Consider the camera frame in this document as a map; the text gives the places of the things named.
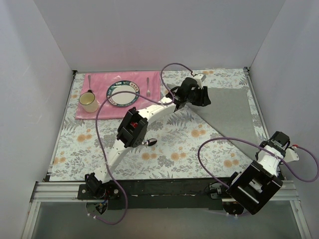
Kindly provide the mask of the grey cloth napkin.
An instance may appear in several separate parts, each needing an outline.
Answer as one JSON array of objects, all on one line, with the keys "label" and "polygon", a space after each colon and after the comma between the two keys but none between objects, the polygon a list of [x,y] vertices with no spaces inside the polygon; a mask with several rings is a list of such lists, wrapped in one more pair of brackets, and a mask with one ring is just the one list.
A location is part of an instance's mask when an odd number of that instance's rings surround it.
[{"label": "grey cloth napkin", "polygon": [[211,104],[187,106],[225,137],[259,144],[246,89],[208,88]]}]

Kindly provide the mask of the spoon with green handle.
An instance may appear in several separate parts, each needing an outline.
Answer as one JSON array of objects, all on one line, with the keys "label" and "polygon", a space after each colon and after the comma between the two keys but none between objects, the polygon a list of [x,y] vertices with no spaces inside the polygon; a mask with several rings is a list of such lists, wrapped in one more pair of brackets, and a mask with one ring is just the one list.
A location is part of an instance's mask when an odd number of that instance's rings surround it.
[{"label": "spoon with green handle", "polygon": [[144,142],[141,143],[141,145],[144,145],[144,146],[153,146],[157,143],[157,139],[156,138],[150,138]]}]

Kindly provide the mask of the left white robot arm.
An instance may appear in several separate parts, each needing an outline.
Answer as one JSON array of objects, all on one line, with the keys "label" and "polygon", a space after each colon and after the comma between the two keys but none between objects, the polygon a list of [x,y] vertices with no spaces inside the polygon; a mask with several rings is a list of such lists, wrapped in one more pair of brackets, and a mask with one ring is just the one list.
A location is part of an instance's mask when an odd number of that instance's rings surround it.
[{"label": "left white robot arm", "polygon": [[149,124],[182,109],[187,103],[200,107],[211,104],[208,88],[203,86],[205,78],[204,74],[187,77],[179,87],[172,88],[155,104],[141,110],[133,107],[127,111],[110,152],[102,150],[103,164],[93,173],[85,175],[87,190],[93,198],[101,199],[109,194],[104,184],[112,180],[112,173],[126,154],[142,144]]}]

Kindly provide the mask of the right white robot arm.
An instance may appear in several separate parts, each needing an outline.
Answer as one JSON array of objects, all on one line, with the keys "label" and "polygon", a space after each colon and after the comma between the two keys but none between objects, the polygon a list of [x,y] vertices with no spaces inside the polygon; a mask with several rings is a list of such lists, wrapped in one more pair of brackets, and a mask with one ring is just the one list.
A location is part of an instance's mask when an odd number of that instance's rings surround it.
[{"label": "right white robot arm", "polygon": [[258,146],[256,159],[244,171],[232,175],[233,180],[225,186],[226,194],[250,214],[259,212],[283,185],[277,169],[289,143],[290,138],[280,131],[263,141]]}]

